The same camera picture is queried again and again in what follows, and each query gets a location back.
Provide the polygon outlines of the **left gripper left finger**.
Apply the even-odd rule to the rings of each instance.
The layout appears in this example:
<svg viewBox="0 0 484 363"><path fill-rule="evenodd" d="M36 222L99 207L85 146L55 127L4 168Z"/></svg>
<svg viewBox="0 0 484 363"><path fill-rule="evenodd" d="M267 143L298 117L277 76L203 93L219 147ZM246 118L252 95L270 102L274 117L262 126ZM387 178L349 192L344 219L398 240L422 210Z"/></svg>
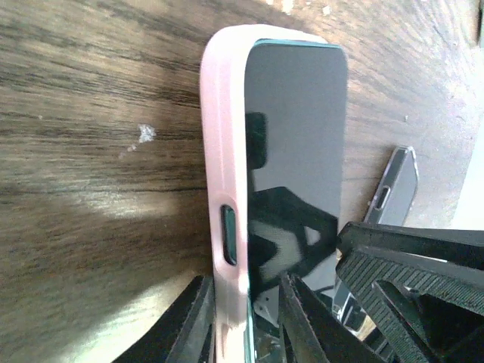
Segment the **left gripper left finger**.
<svg viewBox="0 0 484 363"><path fill-rule="evenodd" d="M213 279L197 276L123 353L124 362L213 362Z"/></svg>

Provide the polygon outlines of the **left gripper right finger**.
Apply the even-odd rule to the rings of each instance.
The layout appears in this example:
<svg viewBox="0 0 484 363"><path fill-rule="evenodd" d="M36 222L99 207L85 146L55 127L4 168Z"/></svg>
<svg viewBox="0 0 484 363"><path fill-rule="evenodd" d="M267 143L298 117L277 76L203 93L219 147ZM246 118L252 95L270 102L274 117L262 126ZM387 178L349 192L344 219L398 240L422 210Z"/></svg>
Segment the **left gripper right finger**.
<svg viewBox="0 0 484 363"><path fill-rule="evenodd" d="M283 362L382 361L296 275L281 276L278 312Z"/></svg>

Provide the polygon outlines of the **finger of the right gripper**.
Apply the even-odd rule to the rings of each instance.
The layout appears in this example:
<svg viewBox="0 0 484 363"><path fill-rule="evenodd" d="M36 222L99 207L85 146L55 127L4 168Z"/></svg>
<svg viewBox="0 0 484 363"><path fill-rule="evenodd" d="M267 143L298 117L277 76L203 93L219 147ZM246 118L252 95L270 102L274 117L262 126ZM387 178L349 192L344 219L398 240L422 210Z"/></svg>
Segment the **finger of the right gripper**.
<svg viewBox="0 0 484 363"><path fill-rule="evenodd" d="M483 360L483 232L350 222L337 275L402 362Z"/></svg>

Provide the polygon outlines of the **pink phone case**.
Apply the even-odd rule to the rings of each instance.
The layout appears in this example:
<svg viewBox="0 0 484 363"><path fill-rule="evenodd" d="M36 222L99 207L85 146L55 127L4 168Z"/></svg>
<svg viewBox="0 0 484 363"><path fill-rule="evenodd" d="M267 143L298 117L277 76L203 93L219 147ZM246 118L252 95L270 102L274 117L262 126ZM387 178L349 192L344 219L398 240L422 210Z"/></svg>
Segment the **pink phone case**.
<svg viewBox="0 0 484 363"><path fill-rule="evenodd" d="M245 70L259 41L325 45L320 36L264 24L229 26L200 63L200 109L215 287L213 360L253 362L247 258Z"/></svg>

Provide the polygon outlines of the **teal-edged black phone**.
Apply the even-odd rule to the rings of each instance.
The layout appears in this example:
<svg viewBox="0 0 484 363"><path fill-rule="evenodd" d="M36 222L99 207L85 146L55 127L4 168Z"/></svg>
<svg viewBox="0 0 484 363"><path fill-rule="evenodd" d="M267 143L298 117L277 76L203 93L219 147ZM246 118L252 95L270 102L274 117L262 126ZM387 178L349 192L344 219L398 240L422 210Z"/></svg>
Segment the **teal-edged black phone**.
<svg viewBox="0 0 484 363"><path fill-rule="evenodd" d="M248 266L258 362L280 361L279 281L324 299L336 279L347 99L342 48L258 41L245 70Z"/></svg>

